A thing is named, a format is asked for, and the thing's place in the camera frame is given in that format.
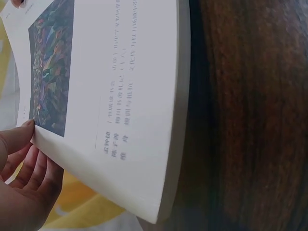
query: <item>white page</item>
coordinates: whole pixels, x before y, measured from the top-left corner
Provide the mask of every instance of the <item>white page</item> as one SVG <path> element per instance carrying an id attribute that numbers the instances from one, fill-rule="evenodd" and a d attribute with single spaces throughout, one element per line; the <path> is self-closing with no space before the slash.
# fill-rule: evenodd
<path id="1" fill-rule="evenodd" d="M 39 149 L 152 223 L 161 206 L 178 91 L 178 17 L 177 0 L 28 0 L 24 9 L 8 3 L 2 12 L 19 74 L 17 124 L 35 114 Z M 174 141 L 181 151 L 189 58 L 181 135 Z M 60 100 L 46 97 L 51 92 Z"/>

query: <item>colorful painting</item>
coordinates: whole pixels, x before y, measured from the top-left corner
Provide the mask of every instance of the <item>colorful painting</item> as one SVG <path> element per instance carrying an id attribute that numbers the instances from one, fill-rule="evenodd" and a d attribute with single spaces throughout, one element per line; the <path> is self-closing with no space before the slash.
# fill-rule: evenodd
<path id="1" fill-rule="evenodd" d="M 70 79 L 74 0 L 54 0 L 29 28 L 30 119 L 64 137 Z"/>

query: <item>brown wooden surface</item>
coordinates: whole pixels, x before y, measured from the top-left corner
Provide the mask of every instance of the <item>brown wooden surface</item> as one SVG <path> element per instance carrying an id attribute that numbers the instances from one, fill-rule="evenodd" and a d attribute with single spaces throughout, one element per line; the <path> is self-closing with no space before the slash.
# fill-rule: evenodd
<path id="1" fill-rule="evenodd" d="M 308 2 L 200 4 L 214 117 L 209 228 L 308 230 Z"/>

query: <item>finger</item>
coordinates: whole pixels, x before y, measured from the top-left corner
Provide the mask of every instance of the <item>finger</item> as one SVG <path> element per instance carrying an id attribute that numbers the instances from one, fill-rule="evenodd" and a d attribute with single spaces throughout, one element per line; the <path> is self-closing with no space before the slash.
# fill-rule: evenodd
<path id="1" fill-rule="evenodd" d="M 64 170 L 51 159 L 47 158 L 47 171 L 45 178 L 38 188 L 38 192 L 44 199 L 46 211 L 50 212 L 54 203 L 58 199 L 63 182 Z"/>
<path id="2" fill-rule="evenodd" d="M 33 120 L 25 122 L 19 128 L 0 131 L 0 153 L 9 155 L 23 149 L 30 142 L 33 132 Z"/>
<path id="3" fill-rule="evenodd" d="M 25 159 L 27 153 L 29 152 L 30 147 L 32 146 L 32 143 L 29 143 L 26 147 L 24 147 L 22 150 L 9 155 L 7 163 L 1 172 L 1 176 L 3 181 L 7 181 L 8 178 L 10 178 L 13 173 L 16 171 L 18 166 L 23 162 Z"/>
<path id="4" fill-rule="evenodd" d="M 47 156 L 41 151 L 38 153 L 37 163 L 35 164 L 33 174 L 29 180 L 29 183 L 24 189 L 37 190 L 42 184 L 47 169 Z"/>
<path id="5" fill-rule="evenodd" d="M 28 184 L 34 171 L 34 167 L 38 159 L 38 154 L 39 150 L 33 145 L 30 148 L 23 163 L 23 166 L 21 167 L 20 172 L 16 176 L 16 179 L 9 184 L 12 188 L 22 189 L 25 185 Z"/>
<path id="6" fill-rule="evenodd" d="M 14 7 L 19 8 L 19 6 L 24 2 L 24 0 L 11 0 Z"/>

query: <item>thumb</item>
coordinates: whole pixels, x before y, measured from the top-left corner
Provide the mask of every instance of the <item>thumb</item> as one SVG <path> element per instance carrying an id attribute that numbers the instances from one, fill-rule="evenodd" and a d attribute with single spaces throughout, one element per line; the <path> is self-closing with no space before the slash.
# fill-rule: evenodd
<path id="1" fill-rule="evenodd" d="M 8 155 L 22 150 L 31 140 L 34 121 L 29 120 L 21 127 L 0 131 L 0 171 L 3 170 Z"/>

